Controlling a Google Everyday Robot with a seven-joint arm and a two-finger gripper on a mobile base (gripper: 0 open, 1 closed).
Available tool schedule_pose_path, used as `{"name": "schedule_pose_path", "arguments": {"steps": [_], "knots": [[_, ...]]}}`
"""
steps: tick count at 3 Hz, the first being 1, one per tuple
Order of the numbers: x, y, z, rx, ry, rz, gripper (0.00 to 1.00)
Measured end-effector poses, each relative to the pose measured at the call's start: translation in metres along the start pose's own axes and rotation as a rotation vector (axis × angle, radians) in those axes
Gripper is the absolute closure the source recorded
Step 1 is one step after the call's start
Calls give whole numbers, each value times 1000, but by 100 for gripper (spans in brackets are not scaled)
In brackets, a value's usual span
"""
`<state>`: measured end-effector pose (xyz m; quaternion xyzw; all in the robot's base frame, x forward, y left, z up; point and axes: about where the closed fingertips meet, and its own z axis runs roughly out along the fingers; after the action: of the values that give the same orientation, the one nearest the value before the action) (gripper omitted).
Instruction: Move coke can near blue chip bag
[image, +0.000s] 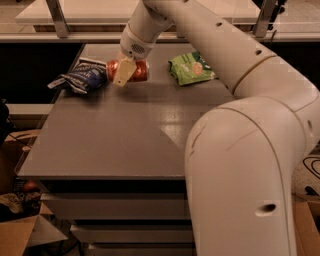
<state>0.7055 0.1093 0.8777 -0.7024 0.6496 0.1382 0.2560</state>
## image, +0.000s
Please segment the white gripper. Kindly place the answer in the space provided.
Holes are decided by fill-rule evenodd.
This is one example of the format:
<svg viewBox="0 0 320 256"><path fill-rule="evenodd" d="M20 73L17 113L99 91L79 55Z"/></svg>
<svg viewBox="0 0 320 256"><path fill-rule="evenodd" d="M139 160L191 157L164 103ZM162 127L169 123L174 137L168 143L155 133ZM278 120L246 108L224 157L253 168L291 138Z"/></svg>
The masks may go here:
<svg viewBox="0 0 320 256"><path fill-rule="evenodd" d="M127 57L122 58L118 62L113 83L120 87L125 86L137 68L134 59L139 60L147 58L154 48L154 45L154 42L145 42L139 39L130 30L130 27L126 26L121 36L120 49L121 53Z"/></svg>

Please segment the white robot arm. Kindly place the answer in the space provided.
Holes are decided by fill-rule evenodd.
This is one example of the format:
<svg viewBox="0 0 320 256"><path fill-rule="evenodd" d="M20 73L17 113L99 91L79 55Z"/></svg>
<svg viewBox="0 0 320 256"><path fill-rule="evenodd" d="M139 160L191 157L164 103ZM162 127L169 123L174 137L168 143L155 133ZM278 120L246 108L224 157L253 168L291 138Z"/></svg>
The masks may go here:
<svg viewBox="0 0 320 256"><path fill-rule="evenodd" d="M197 0L139 0L120 41L118 85L170 26L235 98L204 114L186 143L197 256L297 256L291 180L319 141L318 89Z"/></svg>

